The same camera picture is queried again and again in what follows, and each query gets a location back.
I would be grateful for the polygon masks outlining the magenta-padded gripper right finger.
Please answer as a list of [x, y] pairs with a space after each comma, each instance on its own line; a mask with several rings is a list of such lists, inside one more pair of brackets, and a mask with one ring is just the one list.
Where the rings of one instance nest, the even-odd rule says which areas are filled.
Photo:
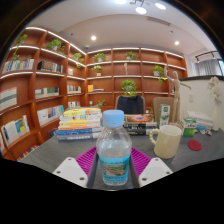
[[130, 171], [134, 188], [143, 187], [172, 174], [172, 170], [160, 158], [150, 158], [135, 148], [131, 152]]

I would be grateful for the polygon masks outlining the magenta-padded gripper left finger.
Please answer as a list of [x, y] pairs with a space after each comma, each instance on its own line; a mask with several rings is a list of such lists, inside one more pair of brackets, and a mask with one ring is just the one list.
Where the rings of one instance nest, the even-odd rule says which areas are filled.
[[98, 157], [93, 147], [76, 158], [67, 157], [53, 172], [54, 175], [84, 188], [92, 188], [97, 170]]

